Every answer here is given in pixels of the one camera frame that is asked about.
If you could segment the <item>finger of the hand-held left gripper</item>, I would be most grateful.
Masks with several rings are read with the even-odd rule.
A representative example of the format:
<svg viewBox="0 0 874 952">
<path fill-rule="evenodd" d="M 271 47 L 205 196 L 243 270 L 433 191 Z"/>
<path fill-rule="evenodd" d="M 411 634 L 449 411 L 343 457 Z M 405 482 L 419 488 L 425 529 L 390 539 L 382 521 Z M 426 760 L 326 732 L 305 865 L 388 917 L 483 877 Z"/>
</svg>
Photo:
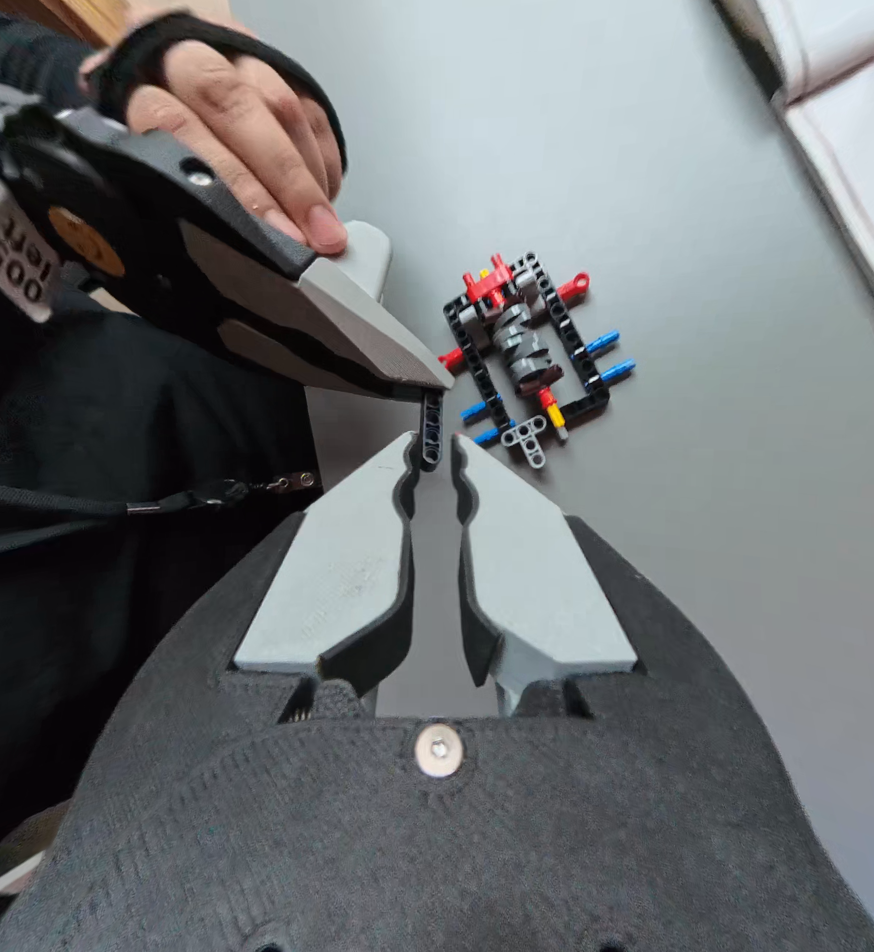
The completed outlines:
<svg viewBox="0 0 874 952">
<path fill-rule="evenodd" d="M 218 294 L 215 333 L 223 346 L 218 328 L 237 320 L 319 366 L 331 359 L 306 356 L 304 335 L 409 392 L 453 388 L 432 351 L 331 259 L 269 228 L 258 247 L 233 246 L 191 222 L 181 222 L 180 232 L 190 261 Z"/>
<path fill-rule="evenodd" d="M 218 333 L 233 355 L 306 387 L 389 401 L 409 399 L 407 386 L 377 378 L 366 367 L 330 351 L 307 335 L 303 336 L 306 356 L 314 359 L 329 357 L 330 366 L 319 366 L 295 353 L 285 343 L 237 320 L 225 321 Z"/>
</svg>

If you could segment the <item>white instruction booklet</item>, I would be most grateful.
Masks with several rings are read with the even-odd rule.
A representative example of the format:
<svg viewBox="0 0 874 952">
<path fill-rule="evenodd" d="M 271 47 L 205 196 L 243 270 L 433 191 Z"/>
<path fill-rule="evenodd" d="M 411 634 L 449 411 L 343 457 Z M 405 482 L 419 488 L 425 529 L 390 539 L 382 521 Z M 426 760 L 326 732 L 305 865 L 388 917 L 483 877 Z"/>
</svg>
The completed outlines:
<svg viewBox="0 0 874 952">
<path fill-rule="evenodd" d="M 716 5 L 874 296 L 874 1 Z"/>
</svg>

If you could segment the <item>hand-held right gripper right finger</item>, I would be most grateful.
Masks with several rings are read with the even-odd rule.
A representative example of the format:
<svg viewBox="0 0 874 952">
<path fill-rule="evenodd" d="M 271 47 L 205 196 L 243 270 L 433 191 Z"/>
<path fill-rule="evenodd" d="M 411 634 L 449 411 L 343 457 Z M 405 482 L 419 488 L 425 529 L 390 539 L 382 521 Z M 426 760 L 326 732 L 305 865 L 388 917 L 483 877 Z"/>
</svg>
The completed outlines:
<svg viewBox="0 0 874 952">
<path fill-rule="evenodd" d="M 562 509 L 462 434 L 452 481 L 465 658 L 499 715 L 530 684 L 632 673 L 637 653 Z"/>
</svg>

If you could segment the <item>lego engine frame assembly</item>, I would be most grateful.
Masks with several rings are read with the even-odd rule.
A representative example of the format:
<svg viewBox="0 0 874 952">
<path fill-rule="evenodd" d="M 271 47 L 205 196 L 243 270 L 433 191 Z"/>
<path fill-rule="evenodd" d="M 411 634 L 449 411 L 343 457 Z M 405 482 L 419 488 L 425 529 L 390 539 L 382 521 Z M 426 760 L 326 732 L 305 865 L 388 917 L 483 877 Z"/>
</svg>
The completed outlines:
<svg viewBox="0 0 874 952">
<path fill-rule="evenodd" d="M 634 375 L 637 364 L 599 369 L 620 333 L 587 341 L 577 327 L 572 310 L 588 295 L 586 271 L 555 282 L 532 251 L 511 261 L 495 253 L 490 262 L 465 272 L 464 291 L 443 306 L 455 348 L 439 360 L 453 376 L 466 373 L 479 394 L 460 412 L 463 425 L 487 423 L 473 443 L 520 451 L 540 471 L 547 463 L 544 436 L 565 444 L 574 425 L 605 411 L 611 388 Z"/>
</svg>

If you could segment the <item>person's torso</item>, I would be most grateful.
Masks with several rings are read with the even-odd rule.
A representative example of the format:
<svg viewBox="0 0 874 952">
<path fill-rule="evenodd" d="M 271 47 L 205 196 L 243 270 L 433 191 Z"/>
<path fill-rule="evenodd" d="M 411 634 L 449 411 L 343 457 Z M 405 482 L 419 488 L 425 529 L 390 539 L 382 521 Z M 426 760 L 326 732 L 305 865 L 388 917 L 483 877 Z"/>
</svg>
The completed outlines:
<svg viewBox="0 0 874 952">
<path fill-rule="evenodd" d="M 68 799 L 183 613 L 321 490 L 304 390 L 82 294 L 0 347 L 0 840 Z"/>
</svg>

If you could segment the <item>person's left hand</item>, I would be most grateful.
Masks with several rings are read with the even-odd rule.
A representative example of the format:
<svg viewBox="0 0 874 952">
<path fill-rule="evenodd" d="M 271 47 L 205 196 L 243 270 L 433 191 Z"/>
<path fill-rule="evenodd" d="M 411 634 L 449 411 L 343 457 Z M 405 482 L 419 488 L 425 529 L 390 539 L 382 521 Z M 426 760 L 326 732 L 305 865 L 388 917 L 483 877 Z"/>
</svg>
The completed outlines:
<svg viewBox="0 0 874 952">
<path fill-rule="evenodd" d="M 334 206 L 346 146 L 330 106 L 302 80 L 186 39 L 161 53 L 155 78 L 132 90 L 124 110 L 131 132 L 172 135 L 279 232 L 324 256 L 346 249 Z"/>
</svg>

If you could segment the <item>person's left forearm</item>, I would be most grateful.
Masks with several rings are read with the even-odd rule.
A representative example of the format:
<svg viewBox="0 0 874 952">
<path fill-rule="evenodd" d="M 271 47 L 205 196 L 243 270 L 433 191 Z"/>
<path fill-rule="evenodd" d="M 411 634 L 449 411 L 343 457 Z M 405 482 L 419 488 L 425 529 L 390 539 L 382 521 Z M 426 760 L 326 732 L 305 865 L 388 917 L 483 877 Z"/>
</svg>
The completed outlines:
<svg viewBox="0 0 874 952">
<path fill-rule="evenodd" d="M 0 85 L 38 95 L 57 111 L 89 103 L 79 70 L 89 44 L 0 12 Z"/>
</svg>

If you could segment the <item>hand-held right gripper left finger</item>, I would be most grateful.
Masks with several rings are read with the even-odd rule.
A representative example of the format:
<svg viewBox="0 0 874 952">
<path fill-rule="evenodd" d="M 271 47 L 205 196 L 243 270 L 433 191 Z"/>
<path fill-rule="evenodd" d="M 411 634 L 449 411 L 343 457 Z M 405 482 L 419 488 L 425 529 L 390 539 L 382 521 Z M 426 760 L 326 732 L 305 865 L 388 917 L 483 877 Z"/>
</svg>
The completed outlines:
<svg viewBox="0 0 874 952">
<path fill-rule="evenodd" d="M 417 442 L 412 431 L 395 438 L 306 510 L 237 669 L 345 681 L 366 696 L 407 657 Z"/>
</svg>

